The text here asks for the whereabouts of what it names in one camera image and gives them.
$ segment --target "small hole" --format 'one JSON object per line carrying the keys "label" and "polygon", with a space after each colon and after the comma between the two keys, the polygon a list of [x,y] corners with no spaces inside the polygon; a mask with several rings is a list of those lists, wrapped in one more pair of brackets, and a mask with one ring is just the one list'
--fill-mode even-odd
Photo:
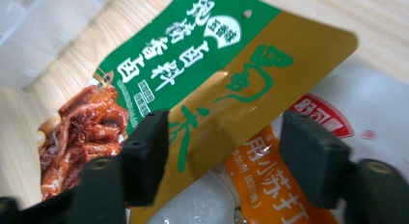
{"label": "small hole", "polygon": [[139,142],[138,141],[131,141],[128,145],[137,147],[137,146],[139,146]]}
{"label": "small hole", "polygon": [[90,168],[92,170],[100,170],[108,167],[112,163],[112,159],[108,158],[102,158],[97,161],[94,161],[91,165]]}
{"label": "small hole", "polygon": [[250,18],[252,16],[252,14],[253,14],[252,10],[246,10],[246,11],[244,11],[242,16],[243,16],[243,18],[248,19],[248,18]]}
{"label": "small hole", "polygon": [[394,171],[390,166],[376,161],[367,162],[367,167],[372,171],[381,174],[392,174],[392,172]]}

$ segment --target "red logo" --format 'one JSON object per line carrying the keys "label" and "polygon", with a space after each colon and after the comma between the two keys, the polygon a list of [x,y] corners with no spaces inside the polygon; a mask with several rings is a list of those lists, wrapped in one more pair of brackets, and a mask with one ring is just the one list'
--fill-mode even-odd
{"label": "red logo", "polygon": [[310,116],[339,138],[354,135],[354,130],[342,113],[322,98],[306,94],[289,109]]}

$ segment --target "wooden table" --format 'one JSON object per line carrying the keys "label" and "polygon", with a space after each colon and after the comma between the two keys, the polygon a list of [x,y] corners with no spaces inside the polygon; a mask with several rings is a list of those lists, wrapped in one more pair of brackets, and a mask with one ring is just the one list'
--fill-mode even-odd
{"label": "wooden table", "polygon": [[[24,208],[40,200],[37,128],[171,1],[113,0],[30,86],[0,88],[0,196],[17,196]],[[409,83],[409,0],[263,1],[354,31],[360,45],[350,61]]]}

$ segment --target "green chinese characters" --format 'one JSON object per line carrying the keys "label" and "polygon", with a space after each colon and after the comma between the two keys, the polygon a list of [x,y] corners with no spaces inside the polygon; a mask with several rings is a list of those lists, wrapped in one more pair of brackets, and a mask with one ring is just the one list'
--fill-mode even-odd
{"label": "green chinese characters", "polygon": [[[263,67],[284,68],[292,65],[293,63],[294,60],[290,56],[275,48],[274,46],[260,45],[253,53],[249,63],[246,63],[244,65],[243,72],[235,73],[231,77],[231,84],[226,86],[226,89],[229,90],[230,93],[227,96],[220,97],[214,100],[214,102],[220,102],[227,98],[237,99],[240,102],[250,102],[258,99],[262,95],[267,93],[274,83],[273,79],[267,72],[264,71]],[[240,92],[243,88],[250,86],[250,82],[248,80],[250,70],[255,70],[261,76],[261,78],[263,78],[265,85],[260,91],[256,92],[255,94],[249,97],[243,97],[238,92]],[[207,116],[210,113],[210,110],[207,108],[198,108],[197,115],[194,115],[187,109],[186,106],[182,105],[180,111],[186,118],[186,121],[184,123],[170,123],[169,128],[171,144],[177,139],[177,136],[179,134],[183,135],[177,160],[177,169],[181,173],[185,169],[187,150],[191,136],[191,128],[198,128],[200,124],[198,122],[198,117]]]}
{"label": "green chinese characters", "polygon": [[[244,65],[244,71],[242,73],[235,73],[231,77],[232,83],[226,86],[226,89],[231,91],[231,93],[227,96],[214,100],[214,102],[219,102],[220,100],[226,98],[233,98],[242,102],[255,100],[270,90],[274,84],[273,79],[262,69],[262,67],[284,68],[293,63],[294,60],[290,56],[286,55],[284,52],[280,51],[274,46],[260,45],[250,58],[250,62]],[[249,70],[255,70],[264,79],[265,85],[261,91],[245,98],[239,95],[238,92],[240,92],[243,88],[250,86],[250,82],[248,81],[250,74]]]}

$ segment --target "orange label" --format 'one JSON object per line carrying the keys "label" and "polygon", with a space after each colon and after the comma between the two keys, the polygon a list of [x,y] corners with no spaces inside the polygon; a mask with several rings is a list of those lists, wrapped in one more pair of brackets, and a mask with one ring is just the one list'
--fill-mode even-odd
{"label": "orange label", "polygon": [[329,210],[309,204],[279,153],[280,142],[265,127],[225,159],[248,223],[338,223]]}

